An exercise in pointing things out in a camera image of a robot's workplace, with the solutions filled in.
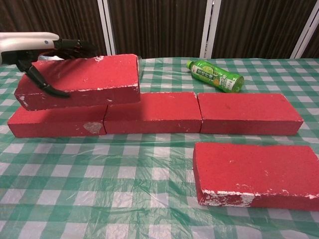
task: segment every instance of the lime image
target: lime image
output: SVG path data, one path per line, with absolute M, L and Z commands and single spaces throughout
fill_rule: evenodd
M 211 68 L 211 67 L 209 67 L 209 66 L 204 66 L 204 67 L 202 68 L 202 70 L 203 70 L 204 72 L 209 73 L 209 74 L 213 74 L 213 68 Z
M 213 69 L 211 67 L 209 67 L 209 66 L 203 66 L 201 69 L 202 69 L 202 71 L 204 71 L 204 72 L 206 72 L 208 74 L 213 74 L 213 72 L 214 72 Z M 209 79 L 209 78 L 207 78 L 205 76 L 202 76 L 202 75 L 200 75 L 198 77 L 199 77 L 199 79 L 201 79 L 204 82 L 212 81 L 211 79 Z

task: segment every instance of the plastic table cover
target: plastic table cover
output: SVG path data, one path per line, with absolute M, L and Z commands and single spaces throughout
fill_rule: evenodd
M 143 60 L 141 91 L 219 92 L 193 79 L 187 60 Z M 22 73 L 1 67 L 0 238 L 318 238 L 319 212 L 200 206 L 192 152 L 212 141 L 310 145 L 319 154 L 319 59 L 209 61 L 242 74 L 242 92 L 283 93 L 305 120 L 299 133 L 15 138 L 6 122 Z

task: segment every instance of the green plastic bottle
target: green plastic bottle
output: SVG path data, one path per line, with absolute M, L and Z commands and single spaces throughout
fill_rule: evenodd
M 227 93 L 238 93 L 244 84 L 244 77 L 225 71 L 207 61 L 188 61 L 187 68 L 194 78 L 222 89 Z

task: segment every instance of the bottle label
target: bottle label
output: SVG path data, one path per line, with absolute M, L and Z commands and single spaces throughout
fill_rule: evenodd
M 203 71 L 200 67 L 193 65 L 193 67 L 191 68 L 191 71 L 195 74 L 207 77 L 209 79 L 213 79 L 213 72 L 210 74 L 208 72 Z
M 227 79 L 226 75 L 222 75 L 219 80 L 220 86 L 225 89 L 229 89 L 230 91 L 233 89 L 235 82 L 236 82 L 236 78 L 233 78 L 232 80 Z
M 227 75 L 214 71 L 211 67 L 204 66 L 204 68 L 204 70 L 208 70 L 209 73 L 195 65 L 192 66 L 191 71 L 197 74 L 202 81 L 230 91 L 233 89 L 236 78 L 228 79 Z

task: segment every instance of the white pole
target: white pole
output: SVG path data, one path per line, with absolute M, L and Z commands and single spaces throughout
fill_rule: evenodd
M 213 52 L 213 46 L 214 46 L 214 41 L 215 41 L 215 34 L 216 34 L 216 29 L 217 29 L 217 22 L 218 22 L 221 1 L 222 0 L 215 0 L 214 1 L 213 14 L 212 14 L 211 20 L 210 20 L 209 36 L 208 36 L 208 43 L 207 43 L 205 58 L 211 58 L 211 53 Z
M 199 53 L 200 58 L 205 57 L 207 35 L 208 35 L 208 28 L 209 28 L 209 23 L 210 23 L 210 15 L 211 15 L 211 8 L 212 7 L 213 7 L 213 0 L 207 0 L 205 21 L 204 21 L 204 27 L 203 27 L 203 35 L 201 38 L 201 46 L 200 46 L 200 53 Z
M 100 12 L 104 42 L 105 42 L 105 47 L 106 47 L 106 53 L 108 56 L 110 56 L 110 55 L 112 55 L 112 52 L 111 52 L 111 46 L 110 46 L 110 42 L 109 42 L 108 29 L 107 29 L 106 21 L 105 21 L 103 2 L 102 2 L 102 0 L 97 0 L 97 2 L 98 2 L 98 6 L 99 6 L 99 12 Z
M 311 37 L 313 36 L 319 23 L 319 0 L 317 0 L 308 21 L 306 22 L 302 33 L 295 45 L 295 48 L 290 56 L 290 59 L 298 59 L 303 55 Z
M 107 28 L 108 28 L 111 52 L 112 52 L 112 55 L 115 55 L 116 52 L 115 52 L 115 46 L 114 46 L 114 38 L 113 38 L 112 23 L 111 23 L 108 0 L 103 0 L 103 4 L 104 4 L 104 12 L 105 12 L 106 24 L 107 24 Z

